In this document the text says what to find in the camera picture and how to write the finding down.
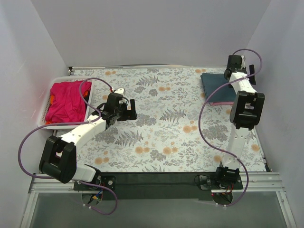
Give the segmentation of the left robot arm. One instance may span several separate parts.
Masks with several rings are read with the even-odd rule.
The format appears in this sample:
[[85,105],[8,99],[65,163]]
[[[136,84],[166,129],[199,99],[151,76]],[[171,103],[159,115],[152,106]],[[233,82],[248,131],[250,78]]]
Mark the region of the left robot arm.
[[99,170],[77,162],[77,151],[117,121],[136,119],[135,100],[128,100],[117,92],[110,93],[107,102],[99,105],[86,123],[60,137],[51,136],[47,139],[39,171],[61,183],[84,181],[89,189],[98,189],[101,184],[101,178],[97,175]]

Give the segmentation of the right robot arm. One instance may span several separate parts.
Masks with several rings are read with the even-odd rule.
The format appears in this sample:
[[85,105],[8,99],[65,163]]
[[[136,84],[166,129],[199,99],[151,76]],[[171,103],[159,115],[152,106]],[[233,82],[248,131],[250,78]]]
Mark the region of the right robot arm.
[[227,151],[216,170],[215,184],[221,188],[233,188],[241,182],[239,168],[247,137],[253,128],[258,125],[265,101],[265,95],[257,92],[253,85],[255,77],[247,78],[244,56],[230,55],[224,77],[230,82],[236,97],[229,116],[231,136]]

